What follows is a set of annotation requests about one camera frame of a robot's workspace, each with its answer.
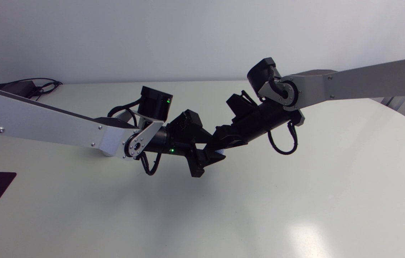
black cable bundle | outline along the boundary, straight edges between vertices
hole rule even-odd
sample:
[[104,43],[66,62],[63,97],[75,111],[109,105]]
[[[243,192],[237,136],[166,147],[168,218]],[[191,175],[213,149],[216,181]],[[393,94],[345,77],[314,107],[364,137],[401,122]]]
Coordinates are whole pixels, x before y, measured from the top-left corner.
[[[134,120],[134,126],[137,127],[137,119],[135,118],[135,115],[132,112],[131,108],[133,106],[137,106],[138,104],[140,104],[140,101],[141,101],[141,98],[132,103],[129,103],[129,104],[126,104],[123,106],[116,106],[110,110],[110,112],[107,114],[107,117],[111,118],[114,114],[116,114],[122,110],[126,110],[127,112],[129,112],[131,114],[132,119]],[[156,170],[158,169],[159,161],[161,160],[161,153],[157,154],[156,159],[155,159],[155,164],[153,165],[153,168],[151,168],[151,170],[150,170],[150,164],[148,163],[148,158],[146,156],[146,153],[142,152],[140,155],[138,155],[138,157],[140,158],[140,161],[142,162],[145,173],[147,175],[154,175]]]
[[293,137],[293,141],[294,141],[293,149],[291,149],[289,152],[284,152],[283,150],[280,150],[279,148],[277,148],[277,146],[276,146],[275,143],[274,143],[274,140],[273,140],[273,136],[272,136],[272,134],[271,134],[271,131],[268,131],[268,132],[267,132],[267,136],[268,136],[268,138],[269,138],[269,142],[270,142],[271,145],[273,146],[274,150],[276,150],[276,152],[278,152],[278,153],[280,153],[280,154],[283,154],[283,155],[290,155],[290,154],[292,154],[293,152],[295,152],[296,149],[298,148],[298,135],[296,134],[296,130],[295,130],[295,128],[294,128],[294,124],[293,124],[291,121],[288,122],[288,128],[289,128],[290,134],[291,134],[291,136]]

white wall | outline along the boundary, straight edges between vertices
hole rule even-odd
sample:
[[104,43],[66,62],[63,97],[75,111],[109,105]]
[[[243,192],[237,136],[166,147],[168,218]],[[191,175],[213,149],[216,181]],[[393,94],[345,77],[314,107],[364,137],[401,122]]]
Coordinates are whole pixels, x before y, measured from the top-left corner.
[[243,80],[405,58],[405,1],[0,0],[0,82]]

black cylindrical joint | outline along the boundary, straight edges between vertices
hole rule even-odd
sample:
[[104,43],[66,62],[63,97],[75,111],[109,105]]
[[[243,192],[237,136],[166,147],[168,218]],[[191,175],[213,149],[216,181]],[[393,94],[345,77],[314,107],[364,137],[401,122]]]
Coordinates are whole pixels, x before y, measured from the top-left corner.
[[143,86],[138,113],[152,119],[166,121],[172,95]]
[[246,141],[260,137],[290,119],[289,112],[284,106],[266,99],[254,112],[238,119],[233,123],[239,135]]
[[175,141],[172,132],[167,127],[162,126],[144,151],[184,156],[190,151],[191,146],[190,143]]
[[247,79],[255,91],[256,96],[258,96],[258,91],[263,87],[264,83],[269,80],[269,70],[271,67],[273,69],[274,77],[281,78],[276,69],[276,63],[274,63],[274,60],[271,57],[261,60],[247,73]]

black cable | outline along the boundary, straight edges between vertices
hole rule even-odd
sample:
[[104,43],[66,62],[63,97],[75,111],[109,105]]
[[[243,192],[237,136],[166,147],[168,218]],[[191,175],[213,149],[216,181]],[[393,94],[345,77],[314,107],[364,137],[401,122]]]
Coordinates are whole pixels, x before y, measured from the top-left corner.
[[61,82],[59,82],[59,81],[57,81],[57,80],[55,80],[55,79],[51,79],[51,78],[43,78],[43,77],[41,77],[41,78],[28,78],[28,79],[22,79],[22,80],[17,80],[17,81],[9,82],[9,83],[6,83],[6,84],[10,84],[10,83],[19,83],[19,82],[24,82],[24,81],[32,81],[32,80],[48,80],[48,81],[53,81],[53,82],[55,82],[55,83],[61,83]]
[[111,118],[115,113],[118,113],[118,112],[120,112],[122,110],[126,110],[127,108],[132,108],[133,106],[136,106],[136,105],[140,104],[140,100],[141,100],[141,98],[134,101],[134,102],[132,102],[132,103],[126,104],[124,106],[116,106],[116,107],[112,108],[109,111],[109,113],[107,114],[107,117]]
[[274,143],[274,140],[273,140],[273,136],[272,136],[272,134],[271,134],[271,131],[268,131],[268,132],[267,132],[267,136],[268,136],[268,138],[269,138],[269,142],[270,142],[271,145],[273,146],[274,150],[276,150],[276,152],[278,152],[278,153],[280,153],[280,154],[282,154],[282,155],[290,155],[290,154],[292,154],[293,152],[295,152],[296,149],[298,148],[298,135],[296,134],[296,130],[295,130],[295,128],[294,128],[294,124],[293,124],[291,121],[288,123],[288,128],[289,128],[290,134],[291,134],[291,136],[293,137],[293,141],[294,141],[293,149],[291,149],[289,152],[284,152],[283,150],[279,150],[279,148],[277,148],[277,146],[276,146],[275,143]]
[[142,162],[145,173],[147,175],[154,175],[155,174],[156,170],[158,170],[158,165],[159,165],[160,160],[161,160],[161,153],[158,153],[156,155],[155,164],[153,165],[153,168],[151,168],[151,170],[150,170],[150,166],[148,164],[148,159],[146,157],[146,153],[142,152],[142,154],[140,154],[140,161]]
[[131,114],[132,120],[134,121],[134,126],[137,127],[137,119],[135,118],[135,114],[132,112],[130,108],[127,108],[126,111],[129,112],[129,114]]
[[38,96],[38,98],[35,100],[35,101],[38,101],[38,99],[40,98],[42,96],[42,94],[40,94],[39,96]]

metal bracket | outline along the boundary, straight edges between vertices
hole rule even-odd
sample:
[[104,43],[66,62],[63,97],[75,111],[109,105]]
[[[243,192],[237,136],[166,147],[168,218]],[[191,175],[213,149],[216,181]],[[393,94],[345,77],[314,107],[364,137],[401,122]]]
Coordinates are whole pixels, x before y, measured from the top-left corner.
[[159,129],[161,129],[161,127],[164,124],[164,121],[143,116],[139,114],[137,111],[132,112],[140,116],[139,127],[144,129],[140,132],[138,130],[134,131],[132,137],[130,137],[126,142],[124,154],[127,157],[132,157],[133,159],[136,159],[137,156],[143,152],[145,147],[155,136],[155,134],[159,131]]

